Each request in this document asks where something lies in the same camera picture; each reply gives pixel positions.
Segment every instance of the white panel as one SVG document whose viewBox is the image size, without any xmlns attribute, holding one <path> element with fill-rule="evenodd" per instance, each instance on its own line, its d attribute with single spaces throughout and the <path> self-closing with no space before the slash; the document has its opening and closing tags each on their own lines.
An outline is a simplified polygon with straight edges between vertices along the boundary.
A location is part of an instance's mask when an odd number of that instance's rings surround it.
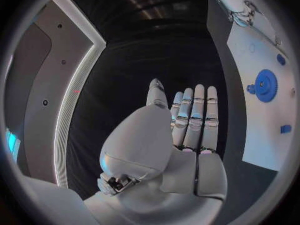
<svg viewBox="0 0 300 225">
<path fill-rule="evenodd" d="M 246 103 L 247 129 L 242 160 L 278 171 L 290 147 L 296 117 L 297 101 L 291 92 L 295 82 L 289 60 L 249 26 L 234 23 L 227 45 L 239 70 Z M 284 66 L 277 61 L 279 53 L 285 57 Z M 247 92 L 247 85 L 254 84 L 263 69 L 271 70 L 278 82 L 275 98 L 267 103 Z M 291 125 L 292 131 L 281 134 L 283 125 Z"/>
</svg>

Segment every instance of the blue component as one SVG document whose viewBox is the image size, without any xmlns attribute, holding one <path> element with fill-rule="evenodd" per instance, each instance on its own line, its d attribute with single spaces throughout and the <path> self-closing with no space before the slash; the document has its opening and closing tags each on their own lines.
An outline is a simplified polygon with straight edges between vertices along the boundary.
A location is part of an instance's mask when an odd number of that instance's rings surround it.
<svg viewBox="0 0 300 225">
<path fill-rule="evenodd" d="M 11 133 L 8 139 L 8 146 L 11 152 L 14 151 L 16 140 L 17 140 L 16 136 Z"/>
<path fill-rule="evenodd" d="M 278 89 L 277 78 L 268 69 L 260 71 L 255 80 L 255 94 L 257 98 L 264 102 L 270 102 L 276 95 Z"/>
<path fill-rule="evenodd" d="M 278 54 L 278 55 L 277 55 L 277 61 L 278 61 L 282 66 L 286 65 L 286 60 L 285 60 L 285 58 L 284 58 L 281 54 Z"/>
<path fill-rule="evenodd" d="M 284 125 L 280 127 L 280 133 L 281 134 L 287 134 L 292 131 L 292 126 L 291 125 Z"/>
<path fill-rule="evenodd" d="M 250 94 L 255 94 L 255 86 L 253 84 L 247 86 L 247 91 Z"/>
</svg>

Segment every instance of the blue gear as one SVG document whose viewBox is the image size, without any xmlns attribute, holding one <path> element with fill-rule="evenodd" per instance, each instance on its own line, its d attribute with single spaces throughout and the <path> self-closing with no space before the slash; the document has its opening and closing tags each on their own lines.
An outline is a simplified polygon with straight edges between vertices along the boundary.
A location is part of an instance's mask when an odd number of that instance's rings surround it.
<svg viewBox="0 0 300 225">
<path fill-rule="evenodd" d="M 277 78 L 273 72 L 264 69 L 257 75 L 254 86 L 257 98 L 264 103 L 268 103 L 277 93 Z"/>
</svg>

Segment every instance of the blue light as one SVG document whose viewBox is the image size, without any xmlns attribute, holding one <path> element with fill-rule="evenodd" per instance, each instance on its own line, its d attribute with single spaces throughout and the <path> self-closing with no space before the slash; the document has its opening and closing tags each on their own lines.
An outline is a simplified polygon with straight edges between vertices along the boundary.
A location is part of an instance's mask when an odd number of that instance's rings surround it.
<svg viewBox="0 0 300 225">
<path fill-rule="evenodd" d="M 17 140 L 16 136 L 11 133 L 8 139 L 8 146 L 11 152 L 14 151 L 16 140 Z"/>
</svg>

